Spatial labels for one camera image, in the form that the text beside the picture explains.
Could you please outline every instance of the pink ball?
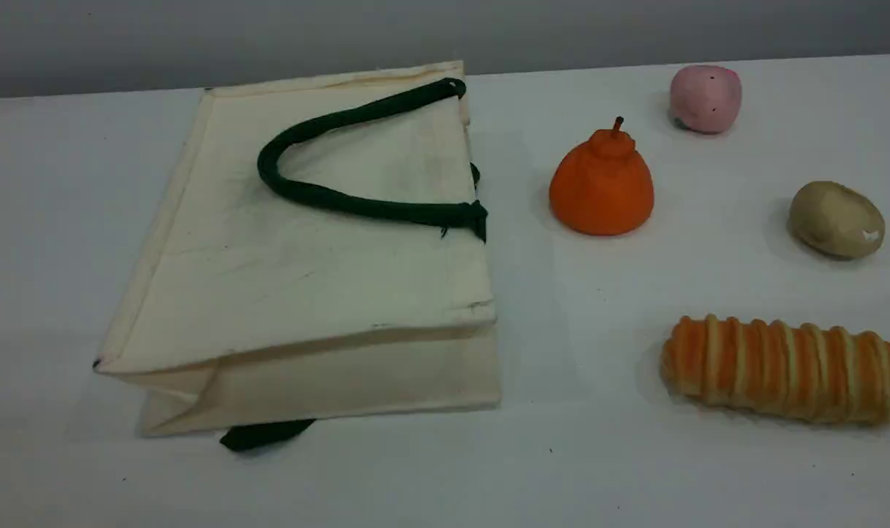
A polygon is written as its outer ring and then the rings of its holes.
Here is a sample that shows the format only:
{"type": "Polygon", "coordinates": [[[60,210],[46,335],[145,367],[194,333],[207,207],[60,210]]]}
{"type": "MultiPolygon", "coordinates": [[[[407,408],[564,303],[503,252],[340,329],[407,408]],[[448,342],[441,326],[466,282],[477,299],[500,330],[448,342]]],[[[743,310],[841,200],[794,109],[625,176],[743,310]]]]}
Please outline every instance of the pink ball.
{"type": "Polygon", "coordinates": [[[680,126],[723,133],[741,110],[741,80],[721,66],[687,66],[670,83],[670,111],[680,126]]]}

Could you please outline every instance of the table surface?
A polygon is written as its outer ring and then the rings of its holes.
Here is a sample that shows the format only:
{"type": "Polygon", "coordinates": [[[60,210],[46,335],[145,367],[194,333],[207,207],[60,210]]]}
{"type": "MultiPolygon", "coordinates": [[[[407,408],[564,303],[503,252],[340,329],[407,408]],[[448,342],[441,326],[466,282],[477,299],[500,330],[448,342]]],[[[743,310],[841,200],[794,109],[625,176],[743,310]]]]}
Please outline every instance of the table surface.
{"type": "Polygon", "coordinates": [[[677,66],[471,77],[502,405],[323,421],[249,458],[137,438],[142,393],[90,370],[200,90],[0,100],[0,526],[890,526],[890,428],[704,411],[657,375],[686,314],[890,340],[890,56],[726,66],[744,107],[716,137],[668,122],[677,66]],[[566,231],[552,172],[619,114],[653,217],[566,231]],[[868,195],[884,247],[794,244],[810,180],[868,195]]]}

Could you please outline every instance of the bread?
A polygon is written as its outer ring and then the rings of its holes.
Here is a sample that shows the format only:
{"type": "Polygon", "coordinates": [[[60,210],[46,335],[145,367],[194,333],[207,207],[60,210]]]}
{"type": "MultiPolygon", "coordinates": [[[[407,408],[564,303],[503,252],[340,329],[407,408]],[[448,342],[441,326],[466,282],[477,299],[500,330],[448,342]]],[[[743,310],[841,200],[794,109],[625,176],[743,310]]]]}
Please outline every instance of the bread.
{"type": "Polygon", "coordinates": [[[890,343],[873,331],[686,317],[660,369],[673,391],[710,406],[820,424],[890,422],[890,343]]]}

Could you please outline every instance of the cream bag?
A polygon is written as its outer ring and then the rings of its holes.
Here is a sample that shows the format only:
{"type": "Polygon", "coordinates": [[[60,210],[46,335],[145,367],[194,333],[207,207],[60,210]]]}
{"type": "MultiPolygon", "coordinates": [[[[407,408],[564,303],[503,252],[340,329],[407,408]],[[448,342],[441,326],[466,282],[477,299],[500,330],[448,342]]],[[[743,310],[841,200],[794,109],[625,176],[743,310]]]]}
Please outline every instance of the cream bag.
{"type": "MultiPolygon", "coordinates": [[[[481,238],[300,205],[256,165],[297,123],[447,77],[462,64],[203,95],[95,366],[149,391],[145,434],[498,401],[481,238]]],[[[471,203],[466,125],[450,97],[297,144],[277,171],[353,197],[471,203]]]]}

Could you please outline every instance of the white backdrop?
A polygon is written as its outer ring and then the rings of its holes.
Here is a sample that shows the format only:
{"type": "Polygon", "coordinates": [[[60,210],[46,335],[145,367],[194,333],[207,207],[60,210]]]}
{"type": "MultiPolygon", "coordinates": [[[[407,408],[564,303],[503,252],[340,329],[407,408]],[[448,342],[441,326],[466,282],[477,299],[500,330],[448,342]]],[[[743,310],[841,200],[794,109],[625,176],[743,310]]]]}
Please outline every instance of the white backdrop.
{"type": "Polygon", "coordinates": [[[0,96],[890,51],[890,0],[0,0],[0,96]]]}

